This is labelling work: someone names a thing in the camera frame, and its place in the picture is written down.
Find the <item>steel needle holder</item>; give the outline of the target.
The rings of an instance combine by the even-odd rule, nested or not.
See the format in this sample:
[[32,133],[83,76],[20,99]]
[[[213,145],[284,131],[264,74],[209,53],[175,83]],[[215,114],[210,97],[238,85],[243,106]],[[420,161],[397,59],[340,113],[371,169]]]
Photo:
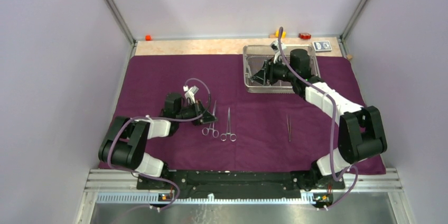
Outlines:
[[289,114],[286,115],[286,124],[287,124],[287,132],[288,132],[288,141],[291,142],[292,138],[292,120]]

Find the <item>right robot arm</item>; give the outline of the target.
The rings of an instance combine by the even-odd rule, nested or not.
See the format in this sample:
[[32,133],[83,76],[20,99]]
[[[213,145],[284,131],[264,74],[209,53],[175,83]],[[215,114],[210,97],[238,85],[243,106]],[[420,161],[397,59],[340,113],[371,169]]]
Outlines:
[[312,72],[306,50],[294,49],[289,57],[278,51],[250,79],[263,86],[288,82],[295,94],[331,117],[330,152],[316,160],[310,169],[314,187],[324,188],[331,177],[339,181],[353,164],[387,150],[379,109],[356,104],[329,87]]

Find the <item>blue playing card deck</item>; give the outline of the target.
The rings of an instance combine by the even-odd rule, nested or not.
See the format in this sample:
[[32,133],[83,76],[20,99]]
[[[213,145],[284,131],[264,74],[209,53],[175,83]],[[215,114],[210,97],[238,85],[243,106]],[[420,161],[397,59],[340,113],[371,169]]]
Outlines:
[[331,52],[332,46],[330,41],[314,41],[313,48],[316,52]]

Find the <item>steel hemostat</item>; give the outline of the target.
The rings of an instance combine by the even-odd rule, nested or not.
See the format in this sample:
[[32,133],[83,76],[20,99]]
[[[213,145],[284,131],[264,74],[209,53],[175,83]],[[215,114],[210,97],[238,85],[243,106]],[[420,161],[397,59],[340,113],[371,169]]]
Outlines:
[[225,142],[227,140],[231,142],[235,142],[237,140],[237,135],[231,131],[231,111],[230,107],[228,108],[227,113],[227,124],[226,131],[220,135],[220,140]]

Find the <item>yellow small block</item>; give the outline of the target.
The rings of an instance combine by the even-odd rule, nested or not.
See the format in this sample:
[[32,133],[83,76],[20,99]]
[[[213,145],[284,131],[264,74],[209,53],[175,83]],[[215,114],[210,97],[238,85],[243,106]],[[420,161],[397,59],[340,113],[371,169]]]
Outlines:
[[276,38],[284,38],[285,36],[286,36],[286,32],[285,31],[280,31],[280,30],[277,30],[276,32],[275,32],[275,35],[274,35]]

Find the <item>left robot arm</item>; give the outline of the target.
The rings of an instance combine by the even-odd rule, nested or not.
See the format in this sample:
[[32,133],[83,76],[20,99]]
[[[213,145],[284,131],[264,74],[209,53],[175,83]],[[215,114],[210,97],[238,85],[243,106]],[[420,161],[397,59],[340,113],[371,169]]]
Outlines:
[[157,189],[169,183],[169,174],[163,171],[165,163],[146,152],[149,139],[173,136],[179,123],[192,122],[194,125],[211,124],[218,119],[208,111],[200,100],[183,97],[179,93],[167,94],[161,118],[150,116],[134,119],[117,116],[113,119],[99,148],[100,161],[149,176],[149,181]]

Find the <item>red small block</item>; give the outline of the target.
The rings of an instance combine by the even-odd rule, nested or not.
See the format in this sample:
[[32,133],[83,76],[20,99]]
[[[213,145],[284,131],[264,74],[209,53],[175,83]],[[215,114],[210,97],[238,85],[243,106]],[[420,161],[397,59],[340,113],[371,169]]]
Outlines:
[[298,36],[302,40],[309,40],[312,37],[312,35],[310,33],[307,33],[307,32],[299,33]]

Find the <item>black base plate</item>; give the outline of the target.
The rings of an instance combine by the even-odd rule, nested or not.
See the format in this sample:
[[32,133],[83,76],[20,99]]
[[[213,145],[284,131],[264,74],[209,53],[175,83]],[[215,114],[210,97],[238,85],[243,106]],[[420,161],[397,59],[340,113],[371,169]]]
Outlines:
[[307,171],[232,172],[167,170],[162,180],[138,176],[137,189],[174,192],[180,188],[179,199],[299,199],[311,190],[345,189],[344,182],[333,178],[315,178]]

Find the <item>steel forceps clamp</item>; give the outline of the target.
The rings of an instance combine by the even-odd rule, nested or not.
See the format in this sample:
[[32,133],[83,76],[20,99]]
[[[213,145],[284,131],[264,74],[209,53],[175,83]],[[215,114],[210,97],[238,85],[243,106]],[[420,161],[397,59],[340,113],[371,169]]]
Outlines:
[[[213,110],[212,110],[212,115],[216,114],[216,107],[217,107],[217,102],[214,102],[214,106],[213,106]],[[213,138],[218,138],[219,137],[219,131],[215,129],[214,127],[214,122],[211,123],[208,127],[205,127],[202,129],[202,135],[203,136],[208,136],[211,135]]]

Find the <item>metal mesh instrument tray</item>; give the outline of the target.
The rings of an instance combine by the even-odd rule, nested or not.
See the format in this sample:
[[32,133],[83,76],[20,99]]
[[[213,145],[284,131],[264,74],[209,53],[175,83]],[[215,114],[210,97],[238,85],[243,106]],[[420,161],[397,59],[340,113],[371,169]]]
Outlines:
[[[290,59],[290,52],[294,49],[304,49],[310,56],[311,73],[320,76],[320,69],[316,59],[314,48],[305,44],[287,44],[284,51],[286,58]],[[274,57],[275,52],[270,45],[246,45],[243,48],[242,61],[244,65],[244,84],[249,93],[255,94],[293,94],[294,91],[289,82],[278,81],[274,85],[263,86],[257,82],[250,82],[246,78],[246,65],[250,66],[252,76],[258,72],[264,61]]]

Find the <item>purple cloth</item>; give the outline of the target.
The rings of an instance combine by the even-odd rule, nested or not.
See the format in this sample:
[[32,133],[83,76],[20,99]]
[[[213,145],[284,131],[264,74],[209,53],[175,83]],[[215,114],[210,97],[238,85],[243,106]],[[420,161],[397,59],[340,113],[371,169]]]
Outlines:
[[[202,126],[181,123],[171,137],[150,139],[146,151],[171,169],[289,172],[308,170],[329,152],[331,118],[295,94],[253,94],[246,90],[240,55],[135,56],[128,65],[115,115],[158,116],[166,95],[181,93],[188,79],[226,131],[231,111],[235,142],[202,135]],[[292,120],[288,141],[286,115]]]

